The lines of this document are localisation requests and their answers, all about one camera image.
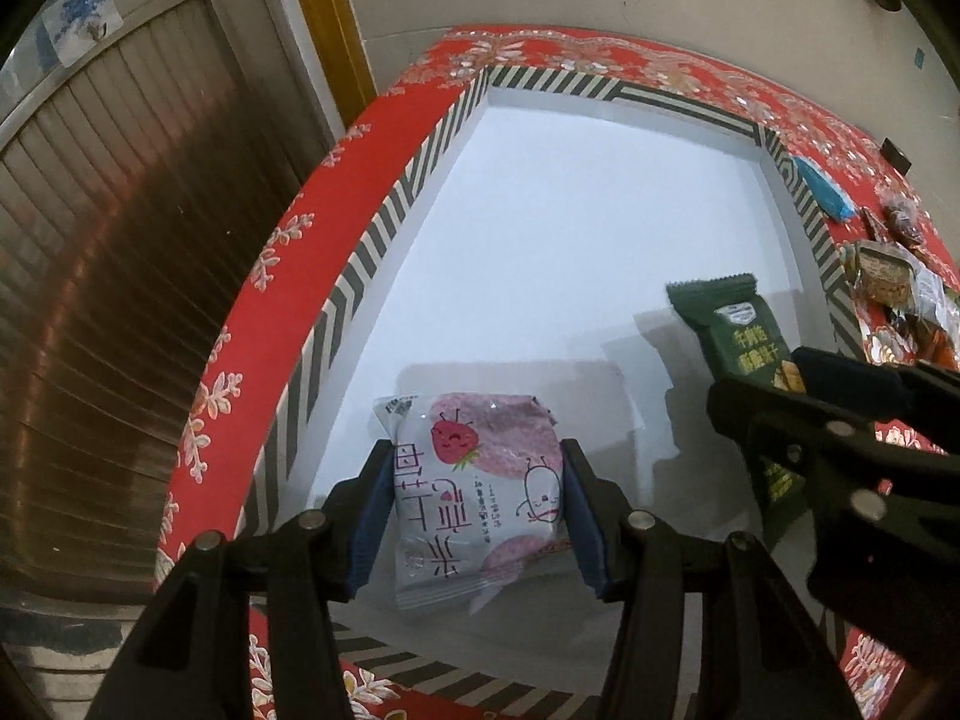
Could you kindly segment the pink strawberry rice snack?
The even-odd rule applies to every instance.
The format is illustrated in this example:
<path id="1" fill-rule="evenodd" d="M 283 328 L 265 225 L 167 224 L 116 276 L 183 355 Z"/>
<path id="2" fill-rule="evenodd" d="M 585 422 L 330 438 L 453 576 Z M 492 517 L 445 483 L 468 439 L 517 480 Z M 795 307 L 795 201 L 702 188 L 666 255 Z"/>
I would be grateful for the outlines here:
<path id="1" fill-rule="evenodd" d="M 480 610 L 571 550 L 555 419 L 532 395 L 383 398 L 394 446 L 395 598 L 410 614 Z"/>

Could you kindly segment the wooden slatted door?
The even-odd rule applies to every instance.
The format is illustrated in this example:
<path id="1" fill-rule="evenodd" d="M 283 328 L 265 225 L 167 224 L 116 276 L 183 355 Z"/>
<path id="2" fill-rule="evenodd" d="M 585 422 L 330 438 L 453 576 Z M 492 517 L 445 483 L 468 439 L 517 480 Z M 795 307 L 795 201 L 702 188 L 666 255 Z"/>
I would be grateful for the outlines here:
<path id="1" fill-rule="evenodd" d="M 213 344 L 331 141 L 278 0 L 46 0 L 2 64 L 2 578 L 139 601 Z"/>

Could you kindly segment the red gold snack packet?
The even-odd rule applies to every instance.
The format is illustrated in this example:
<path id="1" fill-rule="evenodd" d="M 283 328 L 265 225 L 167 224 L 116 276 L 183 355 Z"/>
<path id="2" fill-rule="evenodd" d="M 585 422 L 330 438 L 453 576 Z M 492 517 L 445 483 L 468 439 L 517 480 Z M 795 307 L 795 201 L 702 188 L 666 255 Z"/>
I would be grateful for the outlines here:
<path id="1" fill-rule="evenodd" d="M 907 345 L 911 359 L 958 371 L 957 351 L 944 328 L 921 317 L 895 316 L 893 330 Z"/>

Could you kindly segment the clear green biscuit packet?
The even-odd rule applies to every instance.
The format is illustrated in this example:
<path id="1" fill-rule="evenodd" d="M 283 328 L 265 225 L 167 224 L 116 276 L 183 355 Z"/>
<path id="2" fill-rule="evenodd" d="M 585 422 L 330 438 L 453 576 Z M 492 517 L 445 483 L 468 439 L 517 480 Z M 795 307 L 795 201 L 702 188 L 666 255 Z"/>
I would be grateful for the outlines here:
<path id="1" fill-rule="evenodd" d="M 869 301 L 898 310 L 913 304 L 913 266 L 895 245 L 855 242 L 850 268 L 854 288 Z"/>

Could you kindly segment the white pink snack packet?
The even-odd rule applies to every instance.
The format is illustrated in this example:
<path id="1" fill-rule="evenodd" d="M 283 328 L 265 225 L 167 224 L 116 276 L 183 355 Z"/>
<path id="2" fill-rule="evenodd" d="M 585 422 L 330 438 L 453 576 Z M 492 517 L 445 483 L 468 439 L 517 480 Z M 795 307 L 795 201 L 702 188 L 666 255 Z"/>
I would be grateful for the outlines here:
<path id="1" fill-rule="evenodd" d="M 911 294 L 914 315 L 931 327 L 947 332 L 950 328 L 950 316 L 944 283 L 926 265 L 916 265 L 913 268 Z"/>

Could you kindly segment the dark chocolate bar wrapper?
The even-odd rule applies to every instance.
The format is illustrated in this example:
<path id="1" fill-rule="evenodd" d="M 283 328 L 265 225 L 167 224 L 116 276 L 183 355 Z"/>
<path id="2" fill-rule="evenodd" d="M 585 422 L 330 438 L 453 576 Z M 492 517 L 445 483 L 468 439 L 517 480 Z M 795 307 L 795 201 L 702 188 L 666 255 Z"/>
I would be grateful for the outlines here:
<path id="1" fill-rule="evenodd" d="M 859 216 L 861 216 L 862 224 L 864 224 L 864 229 L 866 229 L 867 238 L 871 239 L 871 241 L 888 244 L 892 240 L 885 221 L 882 220 L 880 216 L 877 216 L 870 208 L 861 206 L 861 208 L 859 208 Z"/>

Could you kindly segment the striped white tray box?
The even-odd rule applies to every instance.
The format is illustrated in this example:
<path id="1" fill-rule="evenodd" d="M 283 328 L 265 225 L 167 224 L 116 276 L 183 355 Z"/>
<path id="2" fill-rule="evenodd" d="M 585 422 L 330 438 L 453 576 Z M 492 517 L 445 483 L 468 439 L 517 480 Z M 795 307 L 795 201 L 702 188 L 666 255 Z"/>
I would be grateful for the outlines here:
<path id="1" fill-rule="evenodd" d="M 274 525 L 359 468 L 382 395 L 532 395 L 602 476 L 675 528 L 755 525 L 708 371 L 665 288 L 755 275 L 789 344 L 857 355 L 827 223 L 781 135 L 494 71 L 371 221 L 304 337 L 245 523 Z"/>

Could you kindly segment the blue white snack packet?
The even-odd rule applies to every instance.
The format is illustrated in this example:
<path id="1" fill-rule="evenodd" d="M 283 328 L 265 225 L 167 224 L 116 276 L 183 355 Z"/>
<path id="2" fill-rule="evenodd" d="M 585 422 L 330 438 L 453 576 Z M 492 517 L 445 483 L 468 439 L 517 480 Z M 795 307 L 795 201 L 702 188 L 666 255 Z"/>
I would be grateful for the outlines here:
<path id="1" fill-rule="evenodd" d="M 843 224 L 856 216 L 857 210 L 850 195 L 839 187 L 835 179 L 828 176 L 815 161 L 804 156 L 794 156 L 794 164 L 799 176 L 809 187 L 818 208 L 835 223 Z"/>

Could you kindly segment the dark green cracker packet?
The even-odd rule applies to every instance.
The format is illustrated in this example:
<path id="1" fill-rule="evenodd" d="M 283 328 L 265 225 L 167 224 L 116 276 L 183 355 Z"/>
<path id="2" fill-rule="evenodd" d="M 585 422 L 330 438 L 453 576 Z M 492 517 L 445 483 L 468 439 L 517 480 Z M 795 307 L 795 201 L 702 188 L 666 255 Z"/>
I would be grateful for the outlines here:
<path id="1" fill-rule="evenodd" d="M 740 377 L 752 383 L 804 394 L 799 369 L 757 278 L 739 273 L 714 280 L 681 281 L 665 287 L 670 305 L 697 335 L 716 380 Z M 742 452 L 768 548 L 788 533 L 805 511 L 804 479 L 776 461 Z"/>

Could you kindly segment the red floral tablecloth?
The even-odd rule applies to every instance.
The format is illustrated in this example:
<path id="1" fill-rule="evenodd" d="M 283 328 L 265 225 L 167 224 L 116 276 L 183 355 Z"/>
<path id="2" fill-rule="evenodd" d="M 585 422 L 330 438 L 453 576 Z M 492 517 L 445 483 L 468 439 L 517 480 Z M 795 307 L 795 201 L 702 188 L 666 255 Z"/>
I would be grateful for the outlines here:
<path id="1" fill-rule="evenodd" d="M 911 361 L 878 305 L 841 268 L 866 239 L 859 208 L 910 199 L 926 243 L 910 252 L 955 286 L 958 271 L 918 195 L 866 133 L 792 89 L 721 60 L 603 32 L 466 26 L 448 32 L 348 128 L 283 213 L 213 344 L 167 488 L 156 569 L 167 574 L 205 528 L 263 533 L 274 523 L 309 416 L 331 390 L 329 371 L 356 312 L 386 279 L 384 263 L 439 172 L 464 143 L 494 89 L 547 103 L 622 103 L 729 133 L 770 154 L 817 267 L 828 340 L 850 356 Z M 815 161 L 856 205 L 830 220 L 799 176 Z"/>

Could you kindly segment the clear bag dark dates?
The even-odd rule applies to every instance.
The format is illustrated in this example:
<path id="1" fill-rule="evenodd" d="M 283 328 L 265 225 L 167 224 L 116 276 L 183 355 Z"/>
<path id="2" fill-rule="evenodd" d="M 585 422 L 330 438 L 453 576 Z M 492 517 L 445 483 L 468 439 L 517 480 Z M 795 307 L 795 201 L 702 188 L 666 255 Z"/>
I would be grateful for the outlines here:
<path id="1" fill-rule="evenodd" d="M 903 195 L 892 195 L 880 200 L 880 210 L 890 234 L 910 249 L 926 243 L 923 228 L 918 221 L 916 205 Z"/>

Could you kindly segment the small black box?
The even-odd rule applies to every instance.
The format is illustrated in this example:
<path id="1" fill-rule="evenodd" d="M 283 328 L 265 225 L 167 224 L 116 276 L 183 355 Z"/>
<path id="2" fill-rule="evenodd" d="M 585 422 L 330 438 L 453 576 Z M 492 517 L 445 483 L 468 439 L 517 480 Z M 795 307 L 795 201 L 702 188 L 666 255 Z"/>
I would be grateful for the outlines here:
<path id="1" fill-rule="evenodd" d="M 906 176 L 911 169 L 911 160 L 901 151 L 890 138 L 885 138 L 880 145 L 880 156 L 889 163 L 892 169 L 895 169 L 900 176 Z"/>

